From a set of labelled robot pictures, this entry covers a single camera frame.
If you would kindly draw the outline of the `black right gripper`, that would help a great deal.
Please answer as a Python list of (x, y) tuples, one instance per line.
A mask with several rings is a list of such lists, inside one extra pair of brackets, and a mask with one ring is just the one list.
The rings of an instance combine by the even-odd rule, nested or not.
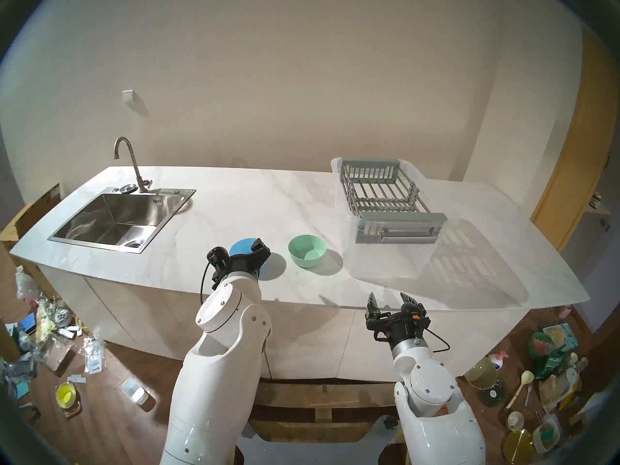
[(423, 305), (401, 292), (403, 304), (399, 312), (381, 312), (374, 293), (368, 297), (365, 322), (377, 342), (387, 342), (391, 349), (406, 340), (420, 344), (423, 333), (430, 325), (430, 318)]

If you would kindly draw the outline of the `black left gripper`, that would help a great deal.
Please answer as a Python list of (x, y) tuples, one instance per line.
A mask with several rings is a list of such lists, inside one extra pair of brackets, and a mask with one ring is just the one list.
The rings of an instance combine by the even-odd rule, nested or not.
[(251, 245), (251, 253), (236, 254), (229, 257), (230, 263), (227, 269), (227, 274), (229, 275), (234, 272), (244, 272), (254, 278), (259, 278), (260, 269), (269, 257), (270, 249), (260, 238), (257, 238)]

